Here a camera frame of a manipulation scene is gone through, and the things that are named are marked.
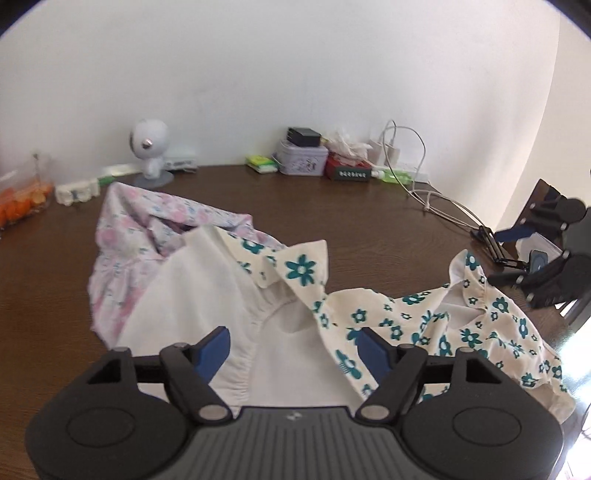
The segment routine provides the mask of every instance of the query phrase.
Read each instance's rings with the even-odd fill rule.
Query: brown tabletop
[[[492,262],[469,234],[409,199],[399,186],[324,177],[259,175],[246,167],[178,174],[164,192],[238,213],[292,245],[328,242],[329,291],[366,287],[393,297],[442,285],[465,248],[490,273]],[[105,352],[90,331],[86,286],[98,253],[102,197],[47,211],[0,240],[0,478],[37,478],[24,449],[33,414]],[[460,212],[441,203],[443,210]],[[556,309],[530,311],[507,291],[542,337],[559,347],[571,333]]]

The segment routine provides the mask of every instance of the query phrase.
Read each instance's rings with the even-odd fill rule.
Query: red box
[[[369,181],[371,165],[366,161],[358,161],[354,166],[340,162],[335,154],[330,153],[326,160],[324,173],[331,180]]]

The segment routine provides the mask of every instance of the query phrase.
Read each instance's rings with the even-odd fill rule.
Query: charging cable
[[[386,141],[386,134],[392,130],[392,138],[390,139],[389,142]],[[409,190],[406,185],[404,185],[397,177],[394,169],[392,168],[392,165],[390,163],[390,157],[389,157],[389,147],[393,148],[394,147],[394,139],[396,139],[396,133],[398,132],[398,130],[410,130],[411,132],[413,132],[418,139],[421,141],[421,144],[423,145],[423,156],[421,157],[421,161],[418,164],[417,167],[417,172],[415,173],[414,177],[413,177],[413,183],[411,185],[411,189]],[[423,211],[425,212],[430,212],[433,213],[445,220],[447,220],[448,222],[451,223],[455,223],[456,225],[462,227],[462,228],[469,228],[469,229],[477,229],[479,226],[484,225],[482,223],[482,220],[480,220],[470,209],[468,209],[466,206],[462,205],[461,203],[446,197],[445,195],[442,195],[439,192],[434,192],[432,190],[417,190],[415,188],[415,184],[416,184],[416,179],[418,176],[418,173],[421,171],[421,167],[423,166],[423,162],[425,161],[425,157],[427,156],[427,147],[425,146],[425,142],[423,141],[423,139],[421,138],[421,136],[418,134],[418,132],[411,127],[404,127],[404,126],[398,126],[396,124],[396,122],[394,120],[389,120],[386,123],[386,126],[384,127],[384,130],[382,130],[382,133],[380,135],[380,142],[382,144],[382,148],[384,149],[384,156],[386,158],[386,164],[388,165],[388,168],[390,169],[390,172],[392,173],[392,176],[394,177],[394,179],[396,179],[396,181],[402,186],[402,188],[404,188],[404,190],[406,190],[406,192],[408,193],[408,195],[412,198],[414,198],[416,201],[418,201],[422,206],[423,206]],[[427,195],[427,197],[424,199],[421,197],[421,195]],[[458,218],[455,218],[452,215],[449,215],[446,212],[443,212],[435,207],[433,207],[431,205],[431,196],[437,197],[437,198],[441,198],[443,200],[447,200],[448,202],[451,202],[452,204],[454,204],[456,207],[458,207],[463,213],[465,213],[470,220],[472,220],[475,225],[470,225],[469,223],[464,222],[463,220],[460,220]]]

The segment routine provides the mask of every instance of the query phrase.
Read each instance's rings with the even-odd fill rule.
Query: white cloth
[[[431,355],[471,346],[537,398],[559,421],[574,409],[560,360],[525,314],[488,285],[474,256],[460,253],[450,284],[392,299],[364,288],[327,295],[324,241],[271,249],[211,226],[185,234],[136,305],[119,338],[134,355],[230,330],[228,360],[211,386],[231,407],[347,405],[377,383],[358,357],[362,326]],[[444,393],[426,385],[422,399]],[[144,391],[164,397],[161,387]]]

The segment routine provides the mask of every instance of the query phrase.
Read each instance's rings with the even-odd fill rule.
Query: pink floral garment
[[[283,249],[252,225],[252,216],[226,212],[202,203],[112,184],[96,228],[100,253],[88,293],[92,330],[111,348],[135,304],[169,255],[184,245],[182,233],[212,224],[253,242]]]

